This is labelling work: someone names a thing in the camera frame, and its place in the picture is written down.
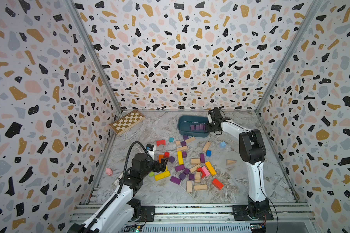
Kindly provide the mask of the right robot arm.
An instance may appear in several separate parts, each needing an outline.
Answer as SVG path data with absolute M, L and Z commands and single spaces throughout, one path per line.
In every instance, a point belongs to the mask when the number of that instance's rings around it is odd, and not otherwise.
M 249 179 L 247 215 L 258 219 L 271 211 L 263 180 L 263 163 L 266 147 L 258 129 L 248 129 L 226 117 L 221 107 L 208 111 L 207 132 L 227 133 L 239 141 L 239 154 L 246 163 Z

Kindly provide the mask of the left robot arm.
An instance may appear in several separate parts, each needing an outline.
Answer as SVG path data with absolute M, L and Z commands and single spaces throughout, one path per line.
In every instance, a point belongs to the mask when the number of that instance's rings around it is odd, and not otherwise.
M 154 160 L 139 141 L 133 142 L 127 152 L 123 176 L 109 199 L 82 224 L 73 224 L 69 233 L 118 233 L 124 226 L 143 227 L 153 221 L 154 206 L 142 208 L 134 198 L 151 172 L 165 172 L 169 158 Z

